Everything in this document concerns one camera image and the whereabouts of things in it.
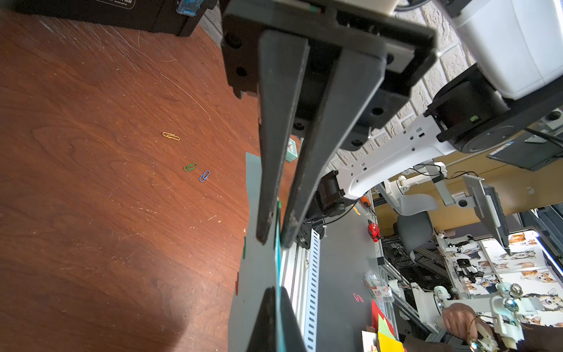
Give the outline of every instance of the teal box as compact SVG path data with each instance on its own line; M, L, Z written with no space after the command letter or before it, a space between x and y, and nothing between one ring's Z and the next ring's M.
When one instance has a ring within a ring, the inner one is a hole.
M285 160L292 162L297 159L297 146L295 145L295 141L291 138L287 144L287 153L285 154Z

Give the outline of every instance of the small package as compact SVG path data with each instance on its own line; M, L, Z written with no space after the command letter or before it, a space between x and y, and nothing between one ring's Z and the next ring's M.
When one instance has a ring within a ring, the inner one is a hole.
M365 273L365 283L368 285L369 292L375 300L384 302L395 301L389 286L385 284L383 279L378 279L371 271Z

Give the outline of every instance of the yellow paper clip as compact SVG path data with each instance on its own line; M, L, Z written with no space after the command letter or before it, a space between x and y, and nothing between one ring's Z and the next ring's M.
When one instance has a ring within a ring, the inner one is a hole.
M180 137L178 137L178 136L176 136L176 135L173 135L173 134L171 134L171 133L168 133L168 132L162 132L162 135L163 135L164 137L166 137L166 138L175 139L175 140L177 140L177 141L180 140Z

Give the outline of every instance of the human hand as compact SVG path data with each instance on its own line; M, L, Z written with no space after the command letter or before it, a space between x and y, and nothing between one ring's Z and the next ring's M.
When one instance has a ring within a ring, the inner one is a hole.
M485 322L477 317L471 307L462 303L454 303L442 312L446 329L465 341L477 339L477 324L481 324L489 334L493 335L493 330Z

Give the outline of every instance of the black box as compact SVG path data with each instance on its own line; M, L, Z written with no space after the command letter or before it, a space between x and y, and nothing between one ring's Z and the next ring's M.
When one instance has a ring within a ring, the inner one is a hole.
M216 4L217 0L205 0L194 17L177 13L176 0L16 0L14 10L188 37Z

